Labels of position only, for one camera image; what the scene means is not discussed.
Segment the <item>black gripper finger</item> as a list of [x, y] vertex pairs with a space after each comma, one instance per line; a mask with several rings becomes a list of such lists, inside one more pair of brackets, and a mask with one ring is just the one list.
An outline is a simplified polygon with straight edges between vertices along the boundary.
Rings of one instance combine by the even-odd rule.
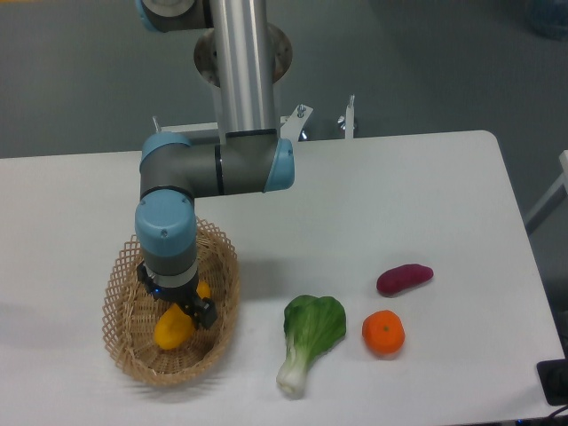
[[211, 329], [217, 321], [217, 307], [208, 297], [192, 297], [179, 304], [179, 307], [192, 319], [196, 328]]
[[136, 268], [137, 281], [144, 288], [147, 294], [154, 293], [154, 280], [149, 276], [144, 263], [140, 263]]

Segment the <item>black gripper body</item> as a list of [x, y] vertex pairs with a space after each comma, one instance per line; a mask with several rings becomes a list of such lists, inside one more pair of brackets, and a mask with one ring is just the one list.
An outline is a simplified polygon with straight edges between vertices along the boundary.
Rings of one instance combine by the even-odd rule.
[[178, 304], [182, 309], [188, 307], [194, 310], [201, 303], [197, 293], [198, 280], [190, 280], [176, 288], [161, 287], [150, 278], [144, 280], [146, 292], [155, 300]]

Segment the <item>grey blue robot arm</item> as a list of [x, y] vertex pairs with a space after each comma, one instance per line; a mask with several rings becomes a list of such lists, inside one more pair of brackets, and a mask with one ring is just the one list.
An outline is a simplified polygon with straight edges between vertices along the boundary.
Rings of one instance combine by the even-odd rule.
[[267, 19], [262, 1], [139, 1], [144, 25], [168, 33], [203, 29], [194, 64], [218, 89], [219, 140], [194, 144], [158, 128], [142, 147], [135, 232], [138, 280], [156, 299], [176, 304], [198, 327], [217, 308], [197, 292], [198, 198], [266, 193], [295, 180], [291, 142], [280, 136], [274, 86], [287, 73], [292, 47]]

